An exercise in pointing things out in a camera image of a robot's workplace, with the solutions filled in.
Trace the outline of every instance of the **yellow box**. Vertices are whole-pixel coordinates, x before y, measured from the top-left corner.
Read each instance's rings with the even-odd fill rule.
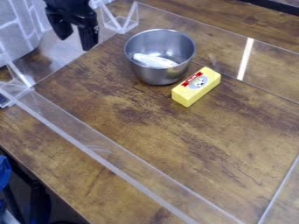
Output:
[[[219,84],[221,74],[205,67],[173,89],[173,99],[189,108]]]

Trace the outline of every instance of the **wooden tabletop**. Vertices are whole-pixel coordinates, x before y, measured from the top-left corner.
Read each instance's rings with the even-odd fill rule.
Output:
[[[298,17],[238,1],[143,2],[299,51]],[[186,109],[174,86],[134,76],[127,39],[117,35],[36,91],[242,221],[258,222],[298,155],[298,104],[223,75]],[[186,75],[199,70],[194,62]],[[0,111],[0,127],[6,151],[90,222],[183,223],[16,106]]]

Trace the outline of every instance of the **metal bowl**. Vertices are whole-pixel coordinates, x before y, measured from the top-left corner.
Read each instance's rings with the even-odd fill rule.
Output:
[[[126,42],[126,56],[131,61],[135,75],[153,85],[175,83],[185,75],[197,52],[193,38],[183,32],[155,29],[138,33]],[[178,63],[169,68],[151,67],[134,59],[135,53],[159,56]]]

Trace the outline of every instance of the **bowl rim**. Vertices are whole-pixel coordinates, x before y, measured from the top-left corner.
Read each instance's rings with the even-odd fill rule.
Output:
[[[195,54],[197,54],[197,50],[198,50],[198,48],[197,48],[197,43],[195,43],[193,37],[191,37],[186,32],[183,32],[183,31],[177,31],[177,30],[174,30],[174,29],[163,29],[163,28],[158,28],[158,29],[151,29],[151,30],[146,30],[146,31],[139,32],[139,33],[135,34],[135,35],[129,39],[129,41],[126,42],[125,53],[126,53],[126,57],[130,59],[130,61],[131,61],[133,63],[138,64],[141,67],[146,67],[146,68],[151,68],[151,69],[157,69],[157,70],[165,70],[165,69],[170,69],[170,68],[179,67],[181,65],[183,65],[183,64],[186,63],[186,61],[185,61],[183,63],[178,64],[178,66],[171,66],[171,67],[167,67],[167,68],[159,68],[159,67],[146,66],[146,65],[142,65],[141,63],[137,63],[137,61],[133,60],[131,57],[129,57],[129,55],[127,55],[127,45],[130,44],[130,42],[133,41],[133,39],[134,39],[137,36],[139,36],[139,35],[142,35],[142,34],[145,34],[145,33],[147,33],[147,32],[159,32],[159,31],[178,32],[178,33],[181,33],[181,34],[182,34],[182,35],[191,41],[191,44],[193,44],[193,54],[191,54],[191,57],[186,60],[186,61],[190,61],[190,60],[193,59],[193,57],[195,56]]]

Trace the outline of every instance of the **red label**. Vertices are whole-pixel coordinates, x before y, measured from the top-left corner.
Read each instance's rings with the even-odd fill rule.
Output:
[[[182,84],[185,87],[187,87],[190,85],[190,83],[203,75],[203,72],[198,72],[195,75],[193,75],[190,77],[190,79]]]

